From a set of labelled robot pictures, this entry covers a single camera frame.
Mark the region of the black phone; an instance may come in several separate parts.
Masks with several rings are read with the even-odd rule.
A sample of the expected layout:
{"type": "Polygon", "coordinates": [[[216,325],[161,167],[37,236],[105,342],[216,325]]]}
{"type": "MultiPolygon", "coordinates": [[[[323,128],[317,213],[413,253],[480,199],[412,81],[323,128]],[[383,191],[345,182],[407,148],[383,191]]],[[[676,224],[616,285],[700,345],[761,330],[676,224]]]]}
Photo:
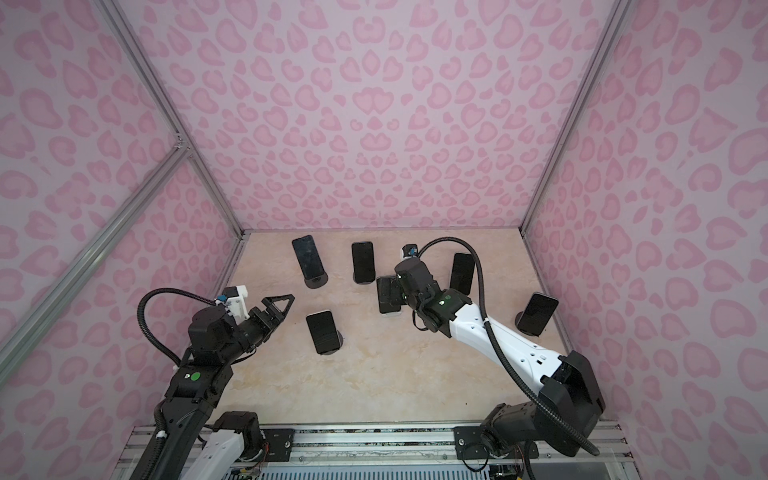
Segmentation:
{"type": "Polygon", "coordinates": [[[455,253],[449,287],[469,296],[474,281],[475,261],[471,254],[455,253]]]}
{"type": "Polygon", "coordinates": [[[379,313],[384,316],[401,312],[402,289],[396,276],[383,276],[376,280],[379,313]]]}
{"type": "Polygon", "coordinates": [[[559,301],[543,293],[533,293],[524,310],[520,332],[527,336],[538,337],[547,327],[554,315],[559,301]]]}

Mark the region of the dark round stand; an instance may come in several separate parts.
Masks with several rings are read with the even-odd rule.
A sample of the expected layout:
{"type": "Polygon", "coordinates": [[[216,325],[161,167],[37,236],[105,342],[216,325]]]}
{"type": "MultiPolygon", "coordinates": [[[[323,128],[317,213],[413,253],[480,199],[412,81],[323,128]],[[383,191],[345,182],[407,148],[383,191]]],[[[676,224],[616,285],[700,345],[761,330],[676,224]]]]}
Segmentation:
{"type": "Polygon", "coordinates": [[[324,334],[316,343],[316,351],[319,355],[332,355],[343,346],[343,336],[340,331],[324,334]]]}
{"type": "Polygon", "coordinates": [[[305,283],[305,286],[309,289],[319,289],[325,286],[328,280],[329,280],[328,274],[326,272],[323,272],[318,276],[305,278],[304,283],[305,283]]]}

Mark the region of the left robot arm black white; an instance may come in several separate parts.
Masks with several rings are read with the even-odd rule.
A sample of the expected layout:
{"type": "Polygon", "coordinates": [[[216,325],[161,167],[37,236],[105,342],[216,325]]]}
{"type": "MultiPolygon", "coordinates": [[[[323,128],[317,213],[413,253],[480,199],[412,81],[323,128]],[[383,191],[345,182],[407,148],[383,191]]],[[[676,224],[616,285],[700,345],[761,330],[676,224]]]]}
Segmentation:
{"type": "Polygon", "coordinates": [[[177,479],[194,442],[206,426],[233,376],[233,366],[257,351],[286,319],[295,301],[292,294],[265,297],[242,321],[235,316],[233,287],[215,299],[178,288],[157,288],[145,294],[137,307],[139,328],[147,340],[176,367],[168,389],[155,406],[154,436],[145,448],[134,479],[177,479]],[[199,301],[188,327],[190,345],[176,355],[150,330],[146,307],[162,294],[199,301]]]}

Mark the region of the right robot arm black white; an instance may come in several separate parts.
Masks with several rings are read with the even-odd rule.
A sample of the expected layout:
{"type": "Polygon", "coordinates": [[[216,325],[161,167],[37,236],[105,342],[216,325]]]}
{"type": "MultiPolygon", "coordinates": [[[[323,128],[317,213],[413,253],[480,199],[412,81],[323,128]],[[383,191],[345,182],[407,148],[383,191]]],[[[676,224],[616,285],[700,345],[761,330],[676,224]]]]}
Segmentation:
{"type": "Polygon", "coordinates": [[[585,451],[599,456],[590,440],[605,409],[589,361],[544,348],[489,316],[483,270],[477,270],[477,297],[444,289],[418,257],[395,268],[404,302],[426,329],[441,333],[500,365],[526,396],[524,403],[500,403],[480,424],[480,442],[494,457],[503,457],[526,442],[544,441],[567,457],[585,451]]]}

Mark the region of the blue phone back centre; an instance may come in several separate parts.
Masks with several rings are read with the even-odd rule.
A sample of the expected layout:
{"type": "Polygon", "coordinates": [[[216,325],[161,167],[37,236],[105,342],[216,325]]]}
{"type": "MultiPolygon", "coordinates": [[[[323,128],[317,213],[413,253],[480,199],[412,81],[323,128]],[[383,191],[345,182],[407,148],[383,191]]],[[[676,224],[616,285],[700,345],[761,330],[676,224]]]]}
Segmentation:
{"type": "Polygon", "coordinates": [[[374,246],[371,241],[355,242],[351,245],[353,280],[365,285],[376,280],[374,246]]]}

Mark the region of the purple phone far left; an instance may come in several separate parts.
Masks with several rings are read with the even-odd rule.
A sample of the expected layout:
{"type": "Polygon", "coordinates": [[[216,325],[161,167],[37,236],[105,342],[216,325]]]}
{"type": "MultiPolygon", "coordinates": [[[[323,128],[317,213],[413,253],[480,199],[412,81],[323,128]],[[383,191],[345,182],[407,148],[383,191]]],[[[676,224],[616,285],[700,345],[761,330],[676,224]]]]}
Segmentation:
{"type": "Polygon", "coordinates": [[[311,235],[294,239],[292,247],[304,279],[325,272],[314,238],[311,235]]]}

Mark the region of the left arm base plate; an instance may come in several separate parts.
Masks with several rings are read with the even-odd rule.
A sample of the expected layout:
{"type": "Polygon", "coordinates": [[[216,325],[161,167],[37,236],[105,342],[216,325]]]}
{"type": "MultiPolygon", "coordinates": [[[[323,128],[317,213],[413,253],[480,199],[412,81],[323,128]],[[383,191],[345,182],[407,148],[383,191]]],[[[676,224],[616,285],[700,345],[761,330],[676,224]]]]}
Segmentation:
{"type": "Polygon", "coordinates": [[[265,437],[265,445],[267,446],[264,462],[289,462],[296,431],[292,428],[266,428],[262,432],[265,437]]]}

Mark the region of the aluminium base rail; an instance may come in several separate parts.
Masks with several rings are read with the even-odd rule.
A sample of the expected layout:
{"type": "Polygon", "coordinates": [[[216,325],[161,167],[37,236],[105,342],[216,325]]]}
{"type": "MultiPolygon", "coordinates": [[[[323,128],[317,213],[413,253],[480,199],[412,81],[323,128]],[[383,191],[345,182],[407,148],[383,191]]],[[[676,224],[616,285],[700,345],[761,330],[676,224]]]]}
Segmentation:
{"type": "Polygon", "coordinates": [[[637,479],[640,474],[625,435],[601,421],[590,439],[599,456],[560,454],[538,441],[538,459],[459,460],[452,428],[474,422],[265,424],[292,428],[291,458],[266,463],[267,446],[254,457],[244,437],[204,429],[194,442],[180,479],[637,479]]]}

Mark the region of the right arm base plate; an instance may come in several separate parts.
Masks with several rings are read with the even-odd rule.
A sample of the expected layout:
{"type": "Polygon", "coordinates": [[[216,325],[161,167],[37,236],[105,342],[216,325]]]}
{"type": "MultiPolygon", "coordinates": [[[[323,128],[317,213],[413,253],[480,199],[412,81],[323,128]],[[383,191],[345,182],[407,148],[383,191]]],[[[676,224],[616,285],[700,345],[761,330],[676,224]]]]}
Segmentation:
{"type": "Polygon", "coordinates": [[[520,460],[538,459],[538,446],[530,448],[524,442],[505,443],[480,426],[456,426],[452,428],[454,448],[459,460],[520,460]]]}

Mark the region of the left aluminium frame diagonal bar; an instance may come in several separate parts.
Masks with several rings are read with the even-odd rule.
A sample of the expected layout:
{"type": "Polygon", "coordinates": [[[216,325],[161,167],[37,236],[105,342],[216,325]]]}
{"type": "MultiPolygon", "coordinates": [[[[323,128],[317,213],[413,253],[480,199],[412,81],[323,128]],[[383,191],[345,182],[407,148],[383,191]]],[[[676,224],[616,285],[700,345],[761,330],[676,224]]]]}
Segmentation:
{"type": "Polygon", "coordinates": [[[186,160],[188,144],[175,146],[161,164],[115,212],[97,235],[80,251],[63,274],[30,308],[20,324],[1,345],[1,384],[9,379],[34,352],[63,310],[82,291],[87,282],[151,205],[179,166],[186,160]]]}

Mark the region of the left corner aluminium post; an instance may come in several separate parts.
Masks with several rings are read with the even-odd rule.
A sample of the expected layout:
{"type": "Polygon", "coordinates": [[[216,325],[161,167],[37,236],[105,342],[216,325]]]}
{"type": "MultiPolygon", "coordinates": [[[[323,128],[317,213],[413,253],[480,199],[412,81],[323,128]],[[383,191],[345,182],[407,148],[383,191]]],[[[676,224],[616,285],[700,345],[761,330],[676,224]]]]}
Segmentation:
{"type": "Polygon", "coordinates": [[[211,196],[213,203],[223,215],[234,235],[242,240],[246,230],[236,218],[233,208],[226,199],[223,190],[216,182],[211,169],[204,161],[189,129],[181,118],[179,110],[171,99],[160,75],[152,65],[138,35],[128,22],[125,12],[118,1],[97,0],[94,2],[101,12],[108,27],[115,35],[118,44],[133,65],[149,96],[158,107],[160,114],[169,125],[180,145],[188,151],[190,161],[203,186],[211,196]]]}

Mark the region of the corner aluminium post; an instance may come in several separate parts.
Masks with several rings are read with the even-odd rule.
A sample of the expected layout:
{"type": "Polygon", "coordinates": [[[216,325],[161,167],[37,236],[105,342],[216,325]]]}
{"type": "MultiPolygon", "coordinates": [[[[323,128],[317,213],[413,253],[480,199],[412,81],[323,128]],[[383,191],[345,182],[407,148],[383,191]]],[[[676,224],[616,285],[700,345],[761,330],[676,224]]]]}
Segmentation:
{"type": "Polygon", "coordinates": [[[584,73],[578,83],[578,88],[569,105],[567,114],[556,137],[553,148],[545,163],[542,176],[539,179],[533,192],[531,203],[525,213],[519,231],[523,239],[532,229],[535,216],[540,205],[543,202],[544,195],[554,176],[555,170],[564,157],[566,147],[568,146],[573,134],[577,131],[579,122],[587,110],[590,97],[597,87],[601,76],[607,67],[611,55],[613,54],[621,35],[623,34],[627,22],[636,8],[636,1],[619,0],[614,1],[610,14],[607,17],[605,26],[598,37],[595,50],[586,64],[584,73]]]}
{"type": "Polygon", "coordinates": [[[190,161],[203,186],[211,196],[213,203],[223,215],[234,235],[242,240],[246,230],[236,218],[233,208],[226,199],[223,190],[216,182],[211,169],[204,161],[189,129],[181,118],[179,110],[171,99],[160,75],[152,65],[138,35],[128,22],[125,12],[118,1],[97,0],[94,2],[101,12],[108,27],[115,35],[118,44],[133,65],[149,96],[158,107],[160,114],[169,125],[180,145],[188,151],[190,161]]]}

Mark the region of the right corner aluminium post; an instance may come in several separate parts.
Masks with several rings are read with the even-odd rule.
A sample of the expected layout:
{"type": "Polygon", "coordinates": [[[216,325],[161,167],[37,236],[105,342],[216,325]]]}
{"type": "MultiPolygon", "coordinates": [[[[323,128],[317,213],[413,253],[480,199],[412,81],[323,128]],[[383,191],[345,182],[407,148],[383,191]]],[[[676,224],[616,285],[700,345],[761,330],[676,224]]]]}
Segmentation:
{"type": "Polygon", "coordinates": [[[613,54],[621,35],[623,34],[627,22],[636,8],[636,1],[619,0],[614,1],[610,14],[607,17],[605,26],[598,37],[595,50],[586,64],[584,73],[578,83],[578,88],[569,105],[567,114],[556,137],[553,148],[545,163],[542,176],[539,179],[533,192],[531,203],[525,213],[519,231],[523,239],[532,229],[535,216],[540,205],[543,202],[544,195],[554,176],[555,170],[564,157],[566,147],[568,146],[573,134],[577,131],[579,122],[587,110],[590,97],[597,87],[601,76],[607,67],[611,55],[613,54]]]}

